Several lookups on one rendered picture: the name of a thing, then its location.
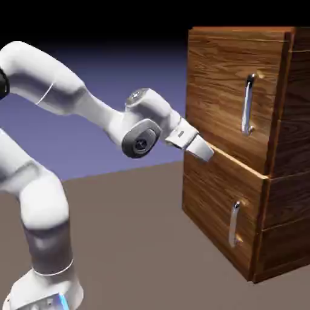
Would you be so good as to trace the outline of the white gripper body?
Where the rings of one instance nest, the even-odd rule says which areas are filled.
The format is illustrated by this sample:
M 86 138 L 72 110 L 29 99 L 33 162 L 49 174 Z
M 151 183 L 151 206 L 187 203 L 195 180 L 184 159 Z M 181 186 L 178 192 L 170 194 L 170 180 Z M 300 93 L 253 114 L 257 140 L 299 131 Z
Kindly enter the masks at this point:
M 199 134 L 190 142 L 185 151 L 204 162 L 208 162 L 214 155 L 213 149 Z

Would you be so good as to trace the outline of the small wooden cabinet door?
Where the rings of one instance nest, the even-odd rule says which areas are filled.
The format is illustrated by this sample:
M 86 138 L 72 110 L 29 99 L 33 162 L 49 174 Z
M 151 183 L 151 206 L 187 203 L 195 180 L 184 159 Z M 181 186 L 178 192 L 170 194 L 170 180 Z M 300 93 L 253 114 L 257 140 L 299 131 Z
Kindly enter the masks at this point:
M 209 162 L 184 155 L 182 208 L 234 267 L 252 279 L 260 212 L 268 177 L 215 150 Z M 228 243 L 231 209 L 240 201 L 235 248 Z

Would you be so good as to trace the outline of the large wooden cabinet door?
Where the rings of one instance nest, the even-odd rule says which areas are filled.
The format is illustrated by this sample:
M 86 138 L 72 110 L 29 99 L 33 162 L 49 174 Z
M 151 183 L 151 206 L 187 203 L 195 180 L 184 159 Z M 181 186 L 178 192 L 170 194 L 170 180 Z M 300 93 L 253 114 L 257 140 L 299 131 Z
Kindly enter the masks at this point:
M 274 155 L 291 27 L 194 27 L 188 33 L 186 117 L 216 148 L 262 175 Z M 255 73 L 249 136 L 241 122 Z

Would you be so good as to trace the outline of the wooden cabinet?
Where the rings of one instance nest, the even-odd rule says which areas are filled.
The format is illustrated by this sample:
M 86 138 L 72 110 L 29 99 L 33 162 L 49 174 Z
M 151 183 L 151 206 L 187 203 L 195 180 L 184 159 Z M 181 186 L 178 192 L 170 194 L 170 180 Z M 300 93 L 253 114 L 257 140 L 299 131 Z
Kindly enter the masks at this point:
M 292 27 L 254 283 L 310 265 L 310 27 Z

